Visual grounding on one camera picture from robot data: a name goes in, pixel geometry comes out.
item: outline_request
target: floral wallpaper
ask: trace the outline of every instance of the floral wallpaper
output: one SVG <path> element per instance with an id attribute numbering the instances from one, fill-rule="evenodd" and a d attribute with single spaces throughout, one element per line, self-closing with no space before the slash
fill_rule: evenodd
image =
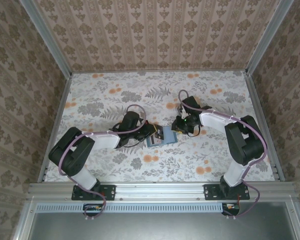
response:
<path id="1" fill-rule="evenodd" d="M 18 0 L 0 1 L 0 240 L 36 182 L 65 79 Z"/>
<path id="2" fill-rule="evenodd" d="M 300 0 L 252 75 L 282 169 L 300 199 Z"/>
<path id="3" fill-rule="evenodd" d="M 280 0 L 35 0 L 73 72 L 244 69 Z"/>
<path id="4" fill-rule="evenodd" d="M 180 104 L 178 93 L 188 90 L 201 106 L 244 117 L 255 112 L 242 71 L 168 71 L 77 73 L 72 75 L 57 140 L 70 127 L 105 131 L 123 119 L 126 108 L 140 104 L 150 123 L 171 126 Z M 140 113 L 137 107 L 133 111 Z M 177 136 L 178 142 L 147 147 L 92 149 L 86 167 L 103 182 L 205 182 L 219 181 L 232 157 L 227 138 L 202 127 L 199 136 Z M 130 140 L 128 146 L 135 142 Z M 247 180 L 273 181 L 270 162 L 251 168 Z M 67 181 L 50 162 L 45 181 Z"/>

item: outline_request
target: black cable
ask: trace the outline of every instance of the black cable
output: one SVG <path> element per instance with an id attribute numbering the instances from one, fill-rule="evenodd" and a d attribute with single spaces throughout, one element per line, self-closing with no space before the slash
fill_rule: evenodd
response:
<path id="1" fill-rule="evenodd" d="M 120 125 L 120 122 L 118 122 L 116 125 L 114 125 L 112 128 L 109 128 L 110 131 L 118 132 L 117 126 Z"/>
<path id="2" fill-rule="evenodd" d="M 125 147 L 125 148 L 132 148 L 132 147 L 137 146 L 139 143 L 141 143 L 141 142 L 144 141 L 144 140 L 145 140 L 145 138 L 144 138 L 144 139 L 141 139 L 139 142 L 137 142 L 137 143 L 134 144 L 134 145 L 131 145 L 131 146 L 123 146 L 123 147 Z"/>
<path id="3" fill-rule="evenodd" d="M 200 125 L 199 125 L 199 132 L 198 132 L 198 134 L 197 134 L 197 135 L 195 135 L 195 136 L 190 136 L 190 135 L 189 135 L 189 133 L 187 133 L 187 135 L 188 135 L 190 138 L 194 138 L 194 137 L 196 137 L 196 136 L 199 136 L 199 134 L 200 134 L 200 130 L 201 130 L 201 128 L 200 128 Z"/>

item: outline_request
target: aluminum frame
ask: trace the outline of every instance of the aluminum frame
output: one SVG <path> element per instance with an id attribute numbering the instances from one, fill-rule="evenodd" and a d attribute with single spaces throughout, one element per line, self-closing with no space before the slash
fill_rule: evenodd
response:
<path id="1" fill-rule="evenodd" d="M 252 74 L 257 68 L 258 63 L 260 62 L 262 56 L 265 54 L 272 38 L 275 36 L 293 2 L 294 0 L 282 0 L 279 2 L 271 20 L 266 26 L 264 33 L 246 66 L 248 74 Z"/>
<path id="2" fill-rule="evenodd" d="M 53 148 L 56 138 L 57 138 L 59 125 L 61 122 L 62 114 L 64 113 L 65 105 L 66 105 L 68 94 L 69 94 L 70 87 L 71 87 L 71 82 L 72 82 L 72 78 L 70 77 L 66 81 L 65 86 L 64 86 L 64 90 L 63 90 L 62 97 L 60 100 L 59 108 L 58 108 L 58 111 L 57 111 L 55 119 L 54 119 L 54 124 L 52 127 L 49 142 L 48 142 L 48 145 L 46 146 L 46 150 L 45 150 L 44 158 L 42 161 L 39 177 L 37 180 L 38 183 L 41 183 L 43 181 L 46 171 L 48 169 L 48 165 L 49 165 L 49 161 L 50 161 L 48 158 L 48 155 L 49 155 L 50 150 Z"/>
<path id="3" fill-rule="evenodd" d="M 64 77 L 66 79 L 69 79 L 71 77 L 71 66 L 69 65 L 65 56 L 60 50 L 58 43 L 52 36 L 51 31 L 47 27 L 44 18 L 41 16 L 40 11 L 36 7 L 36 4 L 33 0 L 20 0 L 20 2 L 22 3 L 29 17 L 31 18 L 31 21 L 33 22 L 35 28 L 40 33 L 45 45 L 48 47 L 54 60 L 56 61 L 60 70 L 62 71 Z"/>
<path id="4" fill-rule="evenodd" d="M 206 184 L 218 182 L 104 182 L 116 185 L 113 202 L 126 203 L 233 203 L 231 200 L 205 200 Z M 300 240 L 300 204 L 292 182 L 264 181 L 249 182 L 260 191 L 260 202 L 284 202 L 289 212 L 296 238 Z M 39 203 L 92 203 L 91 201 L 72 201 L 74 184 L 71 182 L 44 182 L 30 184 L 26 203 L 21 213 L 14 240 L 27 240 L 33 225 L 37 204 Z M 253 203 L 257 193 L 250 189 L 250 200 Z"/>
<path id="5" fill-rule="evenodd" d="M 260 131 L 261 131 L 266 143 L 267 143 L 268 157 L 271 162 L 271 168 L 272 168 L 274 178 L 276 179 L 276 174 L 277 174 L 278 179 L 280 181 L 285 181 L 284 172 L 282 171 L 282 168 L 281 168 L 281 165 L 279 162 L 279 158 L 278 158 L 278 155 L 277 155 L 277 152 L 275 149 L 275 145 L 271 138 L 271 134 L 270 134 L 268 124 L 267 124 L 264 112 L 262 110 L 262 107 L 261 107 L 261 104 L 260 104 L 260 101 L 258 98 L 258 94 L 257 94 L 257 90 L 255 87 L 253 78 L 249 74 L 246 74 L 244 76 L 244 78 L 245 78 L 246 86 L 249 91 L 249 95 L 250 95 L 252 106 L 253 106 L 253 109 L 255 112 L 256 120 L 258 122 L 258 126 L 260 128 Z"/>
<path id="6" fill-rule="evenodd" d="M 156 72 L 211 72 L 211 71 L 221 71 L 221 72 L 232 72 L 232 71 L 245 71 L 244 68 L 232 68 L 232 69 L 224 69 L 224 68 L 185 68 L 185 69 L 147 69 L 143 70 L 143 72 L 156 73 Z M 102 70 L 102 74 L 113 74 L 113 73 L 139 73 L 140 70 L 116 70 L 116 71 L 106 71 Z M 95 74 L 96 71 L 73 71 L 72 74 Z"/>

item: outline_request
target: metal profile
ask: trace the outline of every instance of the metal profile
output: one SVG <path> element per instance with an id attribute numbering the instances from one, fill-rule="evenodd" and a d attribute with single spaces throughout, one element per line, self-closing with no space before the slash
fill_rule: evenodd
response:
<path id="1" fill-rule="evenodd" d="M 54 124 L 53 124 L 53 127 L 52 127 L 49 142 L 48 142 L 48 145 L 46 146 L 42 166 L 41 166 L 39 177 L 38 177 L 38 180 L 37 180 L 38 183 L 41 183 L 44 180 L 46 171 L 48 169 L 48 165 L 49 165 L 48 155 L 49 155 L 50 150 L 53 148 L 53 146 L 55 144 L 55 141 L 56 141 L 56 138 L 57 138 L 59 125 L 60 125 L 60 122 L 61 122 L 62 114 L 64 113 L 68 93 L 70 91 L 71 82 L 72 82 L 72 79 L 69 78 L 66 81 L 65 86 L 64 86 L 64 90 L 63 90 L 63 94 L 62 94 L 62 97 L 61 97 L 61 100 L 60 100 L 59 108 L 58 108 L 58 111 L 57 111 L 55 119 L 54 119 Z"/>
<path id="2" fill-rule="evenodd" d="M 63 55 L 57 42 L 52 36 L 51 31 L 48 29 L 45 21 L 40 15 L 40 12 L 36 7 L 35 2 L 33 0 L 20 0 L 20 2 L 23 5 L 26 12 L 28 13 L 35 28 L 40 33 L 45 45 L 48 47 L 55 62 L 58 64 L 65 79 L 69 79 L 71 76 L 71 67 L 68 65 L 65 56 Z"/>
<path id="3" fill-rule="evenodd" d="M 83 203 L 38 203 L 35 213 L 83 213 Z M 104 213 L 222 213 L 222 203 L 113 203 Z"/>
<path id="4" fill-rule="evenodd" d="M 255 71 L 258 63 L 265 54 L 272 38 L 275 36 L 279 26 L 284 20 L 293 2 L 294 0 L 281 0 L 279 2 L 271 20 L 266 26 L 264 33 L 252 54 L 252 57 L 250 58 L 246 66 L 248 74 L 252 75 L 252 73 Z"/>
<path id="5" fill-rule="evenodd" d="M 16 227 L 13 240 L 28 240 L 35 218 L 36 203 L 25 203 Z"/>
<path id="6" fill-rule="evenodd" d="M 300 203 L 294 201 L 287 201 L 287 212 L 291 220 L 293 231 L 297 240 L 300 240 Z"/>
<path id="7" fill-rule="evenodd" d="M 281 165 L 279 162 L 279 158 L 278 158 L 278 155 L 277 155 L 277 152 L 275 149 L 275 145 L 274 145 L 274 142 L 272 141 L 271 134 L 270 134 L 270 131 L 269 131 L 269 128 L 267 125 L 267 121 L 266 121 L 264 112 L 263 112 L 261 104 L 260 104 L 260 100 L 258 98 L 257 90 L 255 88 L 255 84 L 253 82 L 252 76 L 245 75 L 244 78 L 245 78 L 246 86 L 249 91 L 249 95 L 251 98 L 255 116 L 256 116 L 258 125 L 260 127 L 260 131 L 267 143 L 268 157 L 269 157 L 270 161 L 272 161 L 272 163 L 275 165 L 275 168 L 276 168 L 276 173 L 273 173 L 273 175 L 275 177 L 276 177 L 276 175 L 278 175 L 280 181 L 285 181 L 284 172 L 282 171 L 282 168 L 281 168 Z"/>
<path id="8" fill-rule="evenodd" d="M 106 71 L 102 70 L 97 73 L 100 74 L 112 74 L 112 73 L 166 73 L 166 72 L 244 72 L 244 68 L 184 68 L 184 69 L 145 69 L 145 70 L 116 70 L 116 71 Z M 72 74 L 95 74 L 96 71 L 73 71 Z"/>
<path id="9" fill-rule="evenodd" d="M 203 185 L 218 182 L 112 182 L 116 185 L 115 199 L 112 203 L 224 203 L 224 200 L 206 201 Z M 249 182 L 260 191 L 260 202 L 297 201 L 292 182 L 267 181 Z M 71 201 L 74 184 L 71 182 L 32 183 L 28 190 L 27 202 L 32 203 L 91 203 Z M 249 189 L 250 200 L 254 202 L 257 193 Z"/>

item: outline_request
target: gray leaf pattern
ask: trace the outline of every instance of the gray leaf pattern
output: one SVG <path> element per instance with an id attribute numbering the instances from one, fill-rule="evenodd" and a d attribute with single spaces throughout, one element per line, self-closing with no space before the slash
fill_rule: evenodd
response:
<path id="1" fill-rule="evenodd" d="M 255 117 L 241 71 L 82 73 L 72 75 L 70 89 L 57 139 L 73 126 L 86 132 L 106 131 L 122 121 L 131 104 L 144 107 L 150 123 L 170 126 L 177 115 L 181 89 L 187 90 L 201 106 L 209 105 L 237 117 Z M 138 107 L 133 106 L 129 111 L 143 117 Z M 4 137 L 0 129 L 0 140 L 4 141 Z M 150 148 L 145 141 L 134 147 L 93 148 L 86 166 L 103 182 L 220 180 L 231 162 L 225 135 L 203 126 L 197 137 L 178 134 L 177 139 L 177 143 Z M 127 146 L 134 143 L 130 140 Z M 22 151 L 20 147 L 16 145 L 15 150 Z M 58 167 L 50 163 L 45 180 L 67 181 L 67 178 L 60 176 Z M 253 166 L 246 180 L 273 180 L 269 160 Z M 19 184 L 8 174 L 5 182 L 11 186 Z"/>

